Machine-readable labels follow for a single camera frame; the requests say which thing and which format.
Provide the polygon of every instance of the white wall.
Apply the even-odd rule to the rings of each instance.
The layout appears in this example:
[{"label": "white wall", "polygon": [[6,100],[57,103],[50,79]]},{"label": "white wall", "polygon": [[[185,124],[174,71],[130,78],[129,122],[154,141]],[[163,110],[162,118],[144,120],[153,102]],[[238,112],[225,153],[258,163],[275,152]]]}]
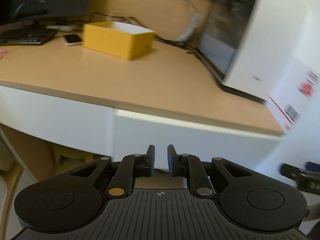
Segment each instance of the white wall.
[{"label": "white wall", "polygon": [[[304,1],[309,11],[294,57],[320,72],[320,0]],[[320,91],[315,94],[291,133],[283,138],[279,146],[255,170],[294,185],[293,181],[279,174],[280,163],[304,168],[307,161],[320,163]],[[320,201],[319,196],[312,194],[306,194],[306,198],[308,205]],[[307,233],[314,224],[315,222],[303,223],[300,229]]]}]

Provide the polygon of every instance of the yellow cardboard box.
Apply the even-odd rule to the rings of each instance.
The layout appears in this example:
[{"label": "yellow cardboard box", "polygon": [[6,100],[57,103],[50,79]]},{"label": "yellow cardboard box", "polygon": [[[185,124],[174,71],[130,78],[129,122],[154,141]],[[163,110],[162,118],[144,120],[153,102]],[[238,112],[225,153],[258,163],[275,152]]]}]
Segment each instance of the yellow cardboard box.
[{"label": "yellow cardboard box", "polygon": [[83,45],[116,57],[133,60],[151,51],[155,32],[120,22],[84,25]]}]

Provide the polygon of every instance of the black keyboard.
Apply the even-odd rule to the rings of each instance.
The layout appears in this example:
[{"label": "black keyboard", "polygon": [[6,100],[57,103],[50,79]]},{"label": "black keyboard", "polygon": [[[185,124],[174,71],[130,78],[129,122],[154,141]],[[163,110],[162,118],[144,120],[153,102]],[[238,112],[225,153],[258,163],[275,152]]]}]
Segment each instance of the black keyboard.
[{"label": "black keyboard", "polygon": [[57,30],[41,26],[28,26],[21,29],[4,31],[0,34],[0,46],[6,45],[42,45],[49,41]]}]

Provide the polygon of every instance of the desk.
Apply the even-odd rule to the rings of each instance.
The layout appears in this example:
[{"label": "desk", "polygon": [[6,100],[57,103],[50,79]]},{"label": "desk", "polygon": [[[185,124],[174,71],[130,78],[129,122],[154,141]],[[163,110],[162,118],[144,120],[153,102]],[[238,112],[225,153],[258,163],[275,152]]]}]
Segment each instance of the desk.
[{"label": "desk", "polygon": [[[66,47],[59,37],[19,46],[0,61],[0,122],[116,159],[163,140],[179,143],[178,151],[205,152],[207,159],[212,152],[229,159],[237,154],[232,160],[241,162],[248,154],[252,168],[279,142],[283,132],[265,106],[220,90],[186,51],[159,42],[153,48],[126,61]],[[148,142],[140,143],[144,138]]]}]

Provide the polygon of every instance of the silver screw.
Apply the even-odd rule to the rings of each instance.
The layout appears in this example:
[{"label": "silver screw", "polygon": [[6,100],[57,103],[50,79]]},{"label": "silver screw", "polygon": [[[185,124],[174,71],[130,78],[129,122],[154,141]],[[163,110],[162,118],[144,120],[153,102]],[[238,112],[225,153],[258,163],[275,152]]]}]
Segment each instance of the silver screw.
[{"label": "silver screw", "polygon": [[109,194],[113,195],[113,196],[120,196],[123,193],[124,193],[124,190],[122,188],[119,188],[119,187],[114,187],[114,188],[109,190]]},{"label": "silver screw", "polygon": [[197,193],[201,196],[209,196],[213,193],[212,189],[207,187],[198,188]]}]

